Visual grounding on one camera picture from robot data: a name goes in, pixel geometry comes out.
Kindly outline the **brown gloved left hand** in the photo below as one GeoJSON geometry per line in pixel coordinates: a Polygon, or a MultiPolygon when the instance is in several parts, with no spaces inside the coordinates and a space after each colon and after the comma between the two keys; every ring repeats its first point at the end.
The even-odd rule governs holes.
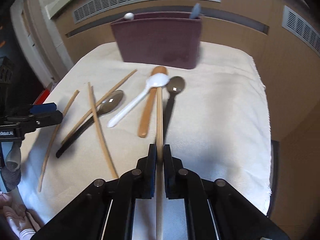
{"type": "Polygon", "coordinates": [[[1,191],[14,190],[21,181],[22,142],[1,142],[1,191]]]}

